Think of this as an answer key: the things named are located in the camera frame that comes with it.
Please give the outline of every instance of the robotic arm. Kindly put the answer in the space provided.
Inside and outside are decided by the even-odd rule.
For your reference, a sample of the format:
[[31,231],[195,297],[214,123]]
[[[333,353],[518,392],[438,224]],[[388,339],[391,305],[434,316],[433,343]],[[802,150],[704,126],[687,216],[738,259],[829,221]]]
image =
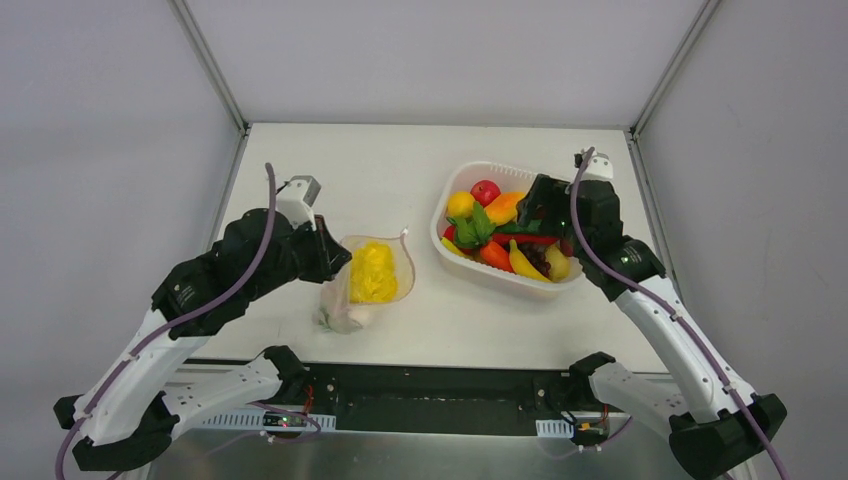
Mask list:
[[519,204],[518,223],[528,227],[536,220],[540,234],[572,240],[586,277],[642,331],[682,395],[667,394],[604,353],[577,362],[570,375],[581,382],[584,399],[615,405],[667,438],[693,478],[716,478],[761,452],[768,442],[760,434],[773,438],[786,408],[774,394],[758,395],[730,367],[650,248],[623,234],[612,184],[580,181],[588,163],[597,162],[593,152],[575,155],[574,184],[538,175]]
[[[269,168],[271,188],[273,170]],[[246,403],[296,395],[305,370],[288,347],[271,347],[255,360],[208,382],[162,388],[176,369],[228,322],[244,315],[250,302],[295,279],[332,280],[351,259],[312,212],[320,185],[296,176],[276,193],[276,211],[255,209],[227,225],[209,252],[180,263],[153,294],[141,328],[123,354],[88,393],[64,397],[54,406],[65,429],[76,425],[82,440],[73,448],[82,470],[127,471],[158,457],[192,426]],[[273,229],[266,232],[268,217]],[[267,248],[249,278],[244,272]],[[238,289],[224,298],[228,289]],[[198,309],[208,310],[171,326]],[[157,329],[164,334],[151,336]],[[108,383],[105,392],[101,386]],[[96,407],[86,406],[96,398]]]

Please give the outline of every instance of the fruit basket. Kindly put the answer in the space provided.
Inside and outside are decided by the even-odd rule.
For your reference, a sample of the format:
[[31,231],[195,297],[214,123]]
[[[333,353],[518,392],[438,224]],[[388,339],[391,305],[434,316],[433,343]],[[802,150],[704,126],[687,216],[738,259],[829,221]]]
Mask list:
[[[582,271],[577,259],[564,255],[567,245],[532,238],[515,230],[514,221],[507,221],[510,207],[514,209],[535,177],[529,170],[486,161],[454,171],[430,224],[431,240],[448,271],[505,293],[540,299],[555,298],[574,285]],[[487,218],[493,225],[485,225]],[[528,238],[531,241],[520,242]]]

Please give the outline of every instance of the carrot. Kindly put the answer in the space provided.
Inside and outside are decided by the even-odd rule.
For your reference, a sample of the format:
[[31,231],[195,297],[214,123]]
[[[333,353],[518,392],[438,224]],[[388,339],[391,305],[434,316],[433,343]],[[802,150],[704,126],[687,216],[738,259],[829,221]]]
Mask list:
[[489,241],[489,243],[480,249],[480,256],[489,265],[509,273],[514,273],[512,271],[512,265],[509,264],[509,253],[502,246],[498,245],[497,242]]

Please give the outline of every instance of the plastic bag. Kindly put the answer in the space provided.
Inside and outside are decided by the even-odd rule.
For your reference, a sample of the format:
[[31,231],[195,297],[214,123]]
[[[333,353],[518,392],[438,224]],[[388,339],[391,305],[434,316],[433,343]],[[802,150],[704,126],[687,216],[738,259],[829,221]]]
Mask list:
[[[406,297],[415,284],[415,266],[404,245],[407,233],[408,230],[403,229],[400,236],[396,238],[364,235],[343,238],[340,243],[354,255],[354,260],[341,269],[335,280],[324,284],[321,289],[320,305],[313,317],[314,321],[335,332],[351,333],[367,327],[378,314],[382,314],[390,305]],[[387,252],[381,248],[373,248],[375,242],[380,247],[388,247],[391,251],[394,280],[387,278],[390,275],[385,275],[386,272],[378,268],[387,261],[385,258]],[[361,267],[363,263],[374,268],[366,273],[362,273],[357,268],[358,282],[355,285],[357,288],[352,292],[351,276],[354,273],[352,269],[354,264]],[[351,293],[354,293],[355,299],[365,298],[376,301],[352,301]]]

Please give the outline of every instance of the banana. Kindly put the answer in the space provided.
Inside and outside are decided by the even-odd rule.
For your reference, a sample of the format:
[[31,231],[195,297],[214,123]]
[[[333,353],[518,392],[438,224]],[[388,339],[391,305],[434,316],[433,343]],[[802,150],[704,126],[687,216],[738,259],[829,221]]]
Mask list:
[[554,282],[562,281],[571,271],[571,262],[568,261],[568,257],[563,255],[556,244],[545,249],[545,261],[551,264],[548,274]]
[[527,257],[521,253],[521,250],[518,249],[518,244],[515,243],[515,240],[509,241],[509,264],[512,266],[512,270],[515,273],[523,277],[532,278],[533,280],[538,280],[540,282],[551,283],[551,281],[539,273],[539,271],[536,270],[530,263],[530,260],[527,260]]

